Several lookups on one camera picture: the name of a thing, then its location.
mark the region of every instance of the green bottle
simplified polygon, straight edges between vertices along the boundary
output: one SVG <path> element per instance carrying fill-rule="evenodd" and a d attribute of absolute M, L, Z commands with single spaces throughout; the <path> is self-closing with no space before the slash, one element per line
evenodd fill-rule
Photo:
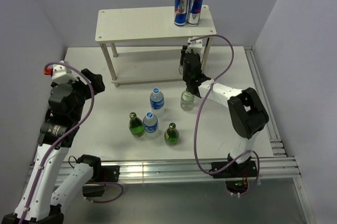
<path fill-rule="evenodd" d="M 169 146 L 177 145 L 179 142 L 179 131 L 175 128 L 175 123 L 170 123 L 169 128 L 165 131 L 164 139 Z"/>
<path fill-rule="evenodd" d="M 141 137 L 144 134 L 144 125 L 135 112 L 130 113 L 128 128 L 134 137 Z"/>

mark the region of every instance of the blue and silver can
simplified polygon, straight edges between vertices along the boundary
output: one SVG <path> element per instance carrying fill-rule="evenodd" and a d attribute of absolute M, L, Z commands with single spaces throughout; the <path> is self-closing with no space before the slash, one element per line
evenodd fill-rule
<path fill-rule="evenodd" d="M 186 24 L 189 0 L 174 1 L 174 24 L 184 26 Z"/>
<path fill-rule="evenodd" d="M 196 26 L 199 24 L 201 8 L 202 0 L 190 0 L 189 13 L 187 15 L 187 23 L 190 26 Z"/>

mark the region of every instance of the black cable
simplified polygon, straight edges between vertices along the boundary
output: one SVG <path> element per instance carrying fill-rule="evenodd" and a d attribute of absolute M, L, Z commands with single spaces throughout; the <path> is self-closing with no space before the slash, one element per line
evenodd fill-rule
<path fill-rule="evenodd" d="M 70 163 L 70 159 L 71 159 L 72 157 L 73 157 L 73 158 L 75 159 L 75 161 L 77 162 L 76 157 L 70 156 L 70 157 L 68 158 L 68 163 L 69 163 L 69 165 L 74 169 L 74 166 L 72 166 L 72 164 Z"/>

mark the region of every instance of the can top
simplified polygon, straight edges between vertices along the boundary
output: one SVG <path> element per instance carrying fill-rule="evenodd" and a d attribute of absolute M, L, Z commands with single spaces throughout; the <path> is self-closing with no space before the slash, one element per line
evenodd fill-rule
<path fill-rule="evenodd" d="M 134 118 L 136 118 L 137 117 L 137 114 L 135 113 L 135 112 L 131 112 L 130 113 L 130 118 L 131 119 L 134 119 Z"/>
<path fill-rule="evenodd" d="M 147 119 L 151 119 L 152 117 L 153 117 L 153 113 L 151 113 L 151 112 L 146 113 Z"/>
<path fill-rule="evenodd" d="M 170 123 L 170 125 L 168 126 L 170 129 L 175 129 L 175 123 Z"/>
<path fill-rule="evenodd" d="M 160 92 L 159 88 L 154 88 L 152 91 L 154 94 L 158 94 Z"/>

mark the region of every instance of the red object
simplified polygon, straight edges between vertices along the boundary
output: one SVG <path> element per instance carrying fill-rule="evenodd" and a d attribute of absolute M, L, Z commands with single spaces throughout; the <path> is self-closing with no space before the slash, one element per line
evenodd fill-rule
<path fill-rule="evenodd" d="M 51 69 L 51 68 L 47 68 L 47 70 L 43 69 L 43 73 L 44 73 L 44 75 L 52 76 L 53 75 L 53 69 Z"/>

